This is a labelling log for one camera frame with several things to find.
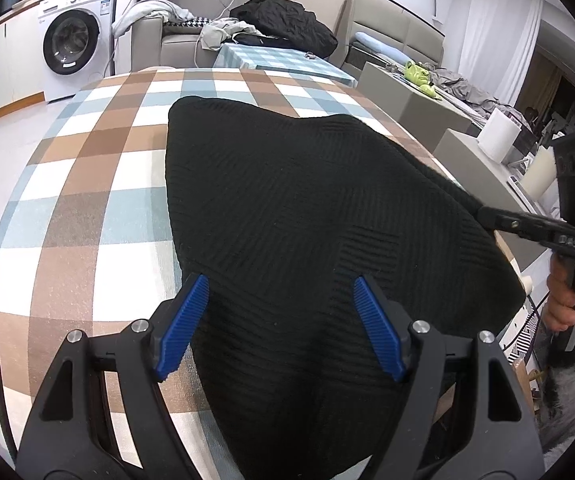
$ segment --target blue pillow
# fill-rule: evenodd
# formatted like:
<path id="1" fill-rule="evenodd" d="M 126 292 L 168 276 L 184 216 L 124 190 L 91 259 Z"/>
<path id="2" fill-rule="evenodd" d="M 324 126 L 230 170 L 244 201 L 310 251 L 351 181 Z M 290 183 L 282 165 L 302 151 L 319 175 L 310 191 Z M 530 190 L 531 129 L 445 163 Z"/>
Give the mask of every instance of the blue pillow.
<path id="1" fill-rule="evenodd" d="M 357 38 L 357 40 L 363 43 L 366 47 L 371 48 L 374 52 L 390 57 L 391 59 L 394 59 L 395 62 L 400 63 L 403 66 L 405 66 L 405 63 L 408 61 L 414 62 L 410 56 L 405 55 L 398 50 L 398 48 L 389 46 L 388 44 L 371 37 L 365 32 L 357 32 L 355 38 Z"/>

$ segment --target blue gripper pad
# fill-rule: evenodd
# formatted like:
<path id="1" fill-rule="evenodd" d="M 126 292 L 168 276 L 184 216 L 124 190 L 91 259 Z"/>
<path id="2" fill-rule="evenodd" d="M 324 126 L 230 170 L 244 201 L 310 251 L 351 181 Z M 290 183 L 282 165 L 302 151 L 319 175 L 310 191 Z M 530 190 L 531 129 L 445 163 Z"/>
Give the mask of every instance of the blue gripper pad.
<path id="1" fill-rule="evenodd" d="M 169 374 L 178 370 L 187 345 L 203 316 L 208 298 L 209 280 L 201 274 L 160 340 L 160 358 L 155 370 L 160 381 L 164 381 Z"/>
<path id="2" fill-rule="evenodd" d="M 381 368 L 395 381 L 401 381 L 407 371 L 401 356 L 401 340 L 363 277 L 354 282 L 354 306 Z"/>

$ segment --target paper towel roll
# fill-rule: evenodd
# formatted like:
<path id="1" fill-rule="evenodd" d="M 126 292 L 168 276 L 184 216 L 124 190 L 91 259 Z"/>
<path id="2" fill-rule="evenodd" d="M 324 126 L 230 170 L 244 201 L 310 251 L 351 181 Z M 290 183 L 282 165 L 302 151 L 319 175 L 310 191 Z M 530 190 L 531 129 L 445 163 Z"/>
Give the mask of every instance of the paper towel roll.
<path id="1" fill-rule="evenodd" d="M 505 116 L 498 108 L 494 108 L 487 124 L 477 137 L 479 148 L 491 160 L 500 164 L 520 131 L 521 128 L 512 119 Z"/>
<path id="2" fill-rule="evenodd" d="M 554 150 L 549 147 L 547 150 L 541 146 L 538 153 L 521 179 L 521 186 L 525 192 L 538 201 L 547 191 L 556 178 L 556 162 L 554 161 Z"/>

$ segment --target gray headboard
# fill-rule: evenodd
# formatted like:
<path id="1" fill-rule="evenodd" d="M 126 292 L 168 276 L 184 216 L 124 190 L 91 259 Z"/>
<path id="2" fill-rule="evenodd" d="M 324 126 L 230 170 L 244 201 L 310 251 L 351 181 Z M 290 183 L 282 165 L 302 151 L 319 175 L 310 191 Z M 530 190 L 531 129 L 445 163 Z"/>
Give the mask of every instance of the gray headboard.
<path id="1" fill-rule="evenodd" d="M 418 62 L 441 62 L 444 36 L 389 0 L 346 0 L 336 31 L 339 47 L 330 62 L 342 67 L 357 32 L 398 48 Z"/>

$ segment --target white curtain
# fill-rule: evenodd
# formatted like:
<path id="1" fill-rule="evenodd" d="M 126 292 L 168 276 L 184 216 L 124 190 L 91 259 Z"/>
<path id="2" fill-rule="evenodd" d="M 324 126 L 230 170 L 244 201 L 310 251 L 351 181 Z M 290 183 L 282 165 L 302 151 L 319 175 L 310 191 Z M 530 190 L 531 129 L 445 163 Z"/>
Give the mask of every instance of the white curtain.
<path id="1" fill-rule="evenodd" d="M 542 0 L 472 0 L 457 72 L 514 105 L 541 23 Z"/>

